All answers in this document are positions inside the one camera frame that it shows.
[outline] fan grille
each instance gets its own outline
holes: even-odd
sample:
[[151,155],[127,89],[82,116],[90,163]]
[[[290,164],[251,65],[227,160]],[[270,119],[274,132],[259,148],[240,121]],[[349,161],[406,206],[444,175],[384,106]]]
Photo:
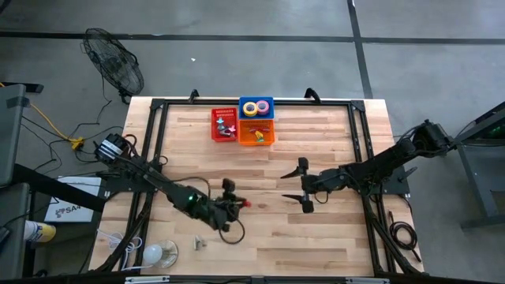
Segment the fan grille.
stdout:
[[144,78],[137,59],[110,33],[101,28],[89,28],[83,44],[98,71],[120,93],[140,94],[144,88]]

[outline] white cable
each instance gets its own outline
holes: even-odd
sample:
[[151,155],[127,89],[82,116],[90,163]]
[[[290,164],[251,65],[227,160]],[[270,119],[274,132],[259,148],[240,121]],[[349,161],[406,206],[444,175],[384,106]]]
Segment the white cable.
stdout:
[[[107,234],[107,233],[104,233],[101,229],[97,229],[96,231],[109,238],[109,249],[110,250],[115,250],[118,247],[121,240],[123,239],[123,234],[118,233],[118,232],[112,233],[112,234]],[[126,264],[128,263],[129,254],[131,252],[135,251],[136,249],[138,249],[140,246],[142,246],[142,239],[139,237],[132,238],[132,241],[128,244],[128,246],[126,246],[126,248],[125,248],[126,257],[125,257],[125,261],[123,262],[123,266],[121,267],[122,271],[129,270],[129,269],[141,269],[141,268],[152,267],[152,265],[149,267],[128,267],[128,268],[126,267]]]

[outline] wooden table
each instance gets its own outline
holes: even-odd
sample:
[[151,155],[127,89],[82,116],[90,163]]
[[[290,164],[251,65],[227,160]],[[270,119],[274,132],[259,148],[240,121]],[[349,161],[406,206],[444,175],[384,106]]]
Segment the wooden table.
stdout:
[[[137,136],[139,152],[151,99],[133,98],[126,118],[124,134]],[[382,99],[369,99],[365,100],[365,106],[373,150],[377,154],[394,143],[386,103]],[[163,167],[163,173],[173,179],[188,176],[207,178],[213,196],[221,194],[223,178],[233,179],[237,184],[236,193],[252,202],[252,207],[241,210],[240,215],[246,229],[245,239],[238,245],[223,243],[217,231],[176,211],[166,197],[158,193],[153,202],[145,241],[152,244],[170,239],[177,244],[180,254],[173,267],[148,268],[142,273],[372,275],[363,207],[355,191],[344,189],[333,192],[327,204],[315,202],[313,214],[303,214],[300,204],[281,196],[301,193],[299,178],[279,179],[296,167],[298,157],[309,159],[309,173],[319,173],[355,161],[346,109],[338,106],[277,106],[275,143],[266,147],[244,147],[238,142],[216,143],[211,140],[212,107],[215,106],[170,107],[162,150],[162,155],[168,157],[168,163]],[[356,118],[361,145],[364,145],[357,114]],[[159,112],[155,121],[149,157],[154,151]],[[205,184],[200,181],[187,184],[206,191]],[[323,193],[318,197],[325,199]],[[108,233],[124,233],[131,199],[131,193],[120,193],[109,201],[103,210],[99,228]],[[404,200],[397,196],[385,196],[384,205],[386,212],[393,212],[395,221],[413,224]],[[234,223],[227,237],[237,237],[240,232],[240,227]],[[197,234],[208,243],[200,251],[193,250],[193,238]],[[378,241],[377,244],[381,264],[386,267],[383,243]],[[102,264],[110,252],[108,240],[99,234],[90,269]],[[423,270],[412,252],[403,252],[415,268]]]

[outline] concrete floor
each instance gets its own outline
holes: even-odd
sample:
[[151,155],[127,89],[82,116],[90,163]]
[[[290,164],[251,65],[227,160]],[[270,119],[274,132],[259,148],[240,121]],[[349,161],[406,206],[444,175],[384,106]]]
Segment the concrete floor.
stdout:
[[[503,38],[500,0],[355,0],[363,36]],[[1,30],[148,34],[351,36],[345,0],[36,0],[14,1],[0,16]],[[326,98],[363,98],[353,43],[123,41],[137,55],[145,78],[141,95],[273,95],[298,97],[307,87]],[[365,44],[374,98],[386,99],[395,134],[426,118],[456,134],[468,120],[503,101],[505,46]],[[93,121],[104,103],[98,72],[80,40],[0,39],[0,78],[44,84],[30,99],[64,133]],[[106,84],[113,103],[100,126],[82,136],[122,125],[127,112]],[[43,123],[33,111],[24,115]],[[54,138],[34,129],[42,138]],[[55,150],[63,166],[50,176],[100,170],[76,161],[67,145]],[[35,167],[47,146],[22,131],[17,161]],[[413,217],[425,270],[432,275],[505,282],[505,226],[461,231],[479,216],[457,153],[419,158],[408,166]],[[76,273],[92,240],[48,248],[40,265],[51,274]]]

